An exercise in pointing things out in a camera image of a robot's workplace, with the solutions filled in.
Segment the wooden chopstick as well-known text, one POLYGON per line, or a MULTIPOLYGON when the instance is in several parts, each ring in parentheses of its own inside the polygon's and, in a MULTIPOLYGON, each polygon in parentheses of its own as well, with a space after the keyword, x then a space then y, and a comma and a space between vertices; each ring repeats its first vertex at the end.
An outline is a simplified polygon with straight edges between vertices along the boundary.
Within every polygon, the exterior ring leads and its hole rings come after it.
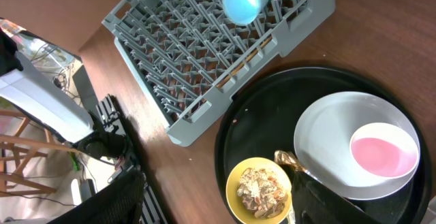
POLYGON ((232 80, 239 72, 239 70, 242 69, 243 67, 249 70, 250 69, 249 62, 251 61, 251 59, 256 55, 260 55, 262 57, 263 48, 271 41, 272 38, 273 38, 272 36, 266 38, 259 46, 256 47, 256 49, 253 52, 251 52, 247 57, 245 57, 241 61, 241 63, 237 67, 235 67, 220 83, 218 83, 216 87, 222 88, 229 80, 232 80))

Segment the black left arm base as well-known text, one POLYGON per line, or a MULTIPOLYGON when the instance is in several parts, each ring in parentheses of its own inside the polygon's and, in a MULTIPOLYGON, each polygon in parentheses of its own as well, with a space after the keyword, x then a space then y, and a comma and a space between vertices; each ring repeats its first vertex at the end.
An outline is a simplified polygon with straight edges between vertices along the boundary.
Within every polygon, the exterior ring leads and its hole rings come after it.
POLYGON ((144 152, 141 143, 130 121, 125 118, 115 97, 107 95, 97 105, 99 119, 104 130, 110 134, 110 141, 118 143, 123 152, 115 158, 115 173, 108 179, 111 185, 127 178, 131 172, 140 172, 144 178, 144 189, 139 197, 141 207, 141 223, 170 224, 172 217, 168 213, 165 202, 159 195, 154 177, 144 162, 144 152))

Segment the light blue cup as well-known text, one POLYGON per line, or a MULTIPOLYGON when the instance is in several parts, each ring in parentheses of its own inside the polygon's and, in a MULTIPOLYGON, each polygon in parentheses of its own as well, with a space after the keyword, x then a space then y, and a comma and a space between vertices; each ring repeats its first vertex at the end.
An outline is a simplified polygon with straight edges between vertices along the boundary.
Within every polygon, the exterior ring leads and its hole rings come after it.
POLYGON ((269 0, 222 0, 225 15, 236 25, 249 25, 269 0))

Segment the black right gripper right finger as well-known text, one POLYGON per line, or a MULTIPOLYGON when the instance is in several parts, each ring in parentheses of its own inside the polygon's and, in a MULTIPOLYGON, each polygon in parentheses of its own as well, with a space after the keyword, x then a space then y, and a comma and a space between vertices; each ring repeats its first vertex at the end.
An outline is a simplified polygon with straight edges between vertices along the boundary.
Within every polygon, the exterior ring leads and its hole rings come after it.
POLYGON ((292 177, 292 205, 296 224, 378 224, 304 172, 292 177))

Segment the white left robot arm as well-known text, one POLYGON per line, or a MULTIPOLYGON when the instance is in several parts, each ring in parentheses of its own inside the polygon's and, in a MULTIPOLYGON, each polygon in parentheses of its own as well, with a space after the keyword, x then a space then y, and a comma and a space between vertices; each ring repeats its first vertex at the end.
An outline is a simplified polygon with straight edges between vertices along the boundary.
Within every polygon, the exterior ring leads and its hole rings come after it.
POLYGON ((104 129, 104 124, 57 88, 38 71, 6 33, 1 32, 1 97, 95 159, 120 157, 125 136, 104 129))

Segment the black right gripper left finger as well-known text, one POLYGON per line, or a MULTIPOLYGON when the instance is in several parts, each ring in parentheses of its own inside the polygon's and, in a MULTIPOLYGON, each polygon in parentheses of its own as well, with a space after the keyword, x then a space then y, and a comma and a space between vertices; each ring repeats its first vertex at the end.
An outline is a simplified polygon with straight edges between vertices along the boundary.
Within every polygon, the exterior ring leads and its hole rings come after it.
POLYGON ((139 224, 144 187, 144 174, 130 171, 49 224, 139 224))

